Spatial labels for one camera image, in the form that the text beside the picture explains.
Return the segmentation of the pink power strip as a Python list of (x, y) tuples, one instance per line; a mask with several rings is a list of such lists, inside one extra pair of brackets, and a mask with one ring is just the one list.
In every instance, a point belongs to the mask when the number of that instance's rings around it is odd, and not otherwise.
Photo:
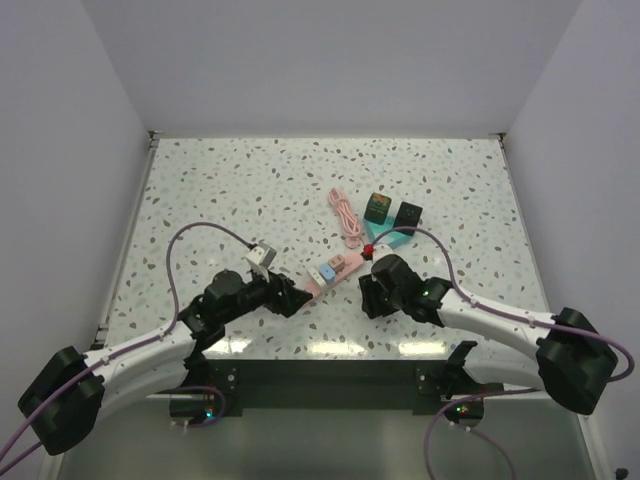
[(357, 251), (334, 255), (317, 267), (307, 269), (308, 280), (304, 289), (313, 298), (322, 296), (356, 273), (363, 264), (364, 259)]

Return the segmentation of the pink brown plug adapter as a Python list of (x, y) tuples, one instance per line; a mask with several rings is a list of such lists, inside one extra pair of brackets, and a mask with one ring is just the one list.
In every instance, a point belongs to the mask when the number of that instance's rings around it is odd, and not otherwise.
[(340, 254), (335, 255), (329, 259), (328, 265), (336, 274), (339, 274), (346, 267), (345, 257)]

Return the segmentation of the white square plug adapter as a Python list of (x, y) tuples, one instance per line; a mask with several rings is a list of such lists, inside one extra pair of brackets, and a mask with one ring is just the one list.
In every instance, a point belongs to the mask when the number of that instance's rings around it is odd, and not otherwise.
[(314, 283), (315, 287), (317, 289), (319, 289), (320, 291), (324, 290), (326, 288), (326, 282), (324, 280), (324, 278), (321, 276), (321, 274), (319, 273), (319, 271), (314, 268), (311, 267), (307, 270), (308, 276), (311, 279), (311, 281)]

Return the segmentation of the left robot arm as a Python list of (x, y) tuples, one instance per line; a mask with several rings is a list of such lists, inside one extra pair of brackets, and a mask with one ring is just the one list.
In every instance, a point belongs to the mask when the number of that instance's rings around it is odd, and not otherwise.
[(289, 318), (312, 300), (283, 274), (254, 274), (249, 282), (229, 270), (159, 327), (110, 348), (56, 352), (18, 401), (18, 408), (50, 455), (78, 445), (96, 423), (147, 395), (180, 387), (200, 390), (207, 380), (203, 351), (225, 336), (228, 323), (266, 308)]

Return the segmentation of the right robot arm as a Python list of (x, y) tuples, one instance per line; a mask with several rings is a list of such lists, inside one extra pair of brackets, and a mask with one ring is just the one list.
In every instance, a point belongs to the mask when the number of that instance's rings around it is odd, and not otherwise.
[(530, 312), (486, 301), (450, 280), (420, 278), (395, 254), (377, 260), (359, 285), (362, 310), (371, 319), (403, 312), (417, 323), (471, 332), (512, 351), (450, 363), (445, 379), (456, 392), (469, 392), (478, 383), (519, 385), (590, 415), (613, 379), (617, 356), (577, 310)]

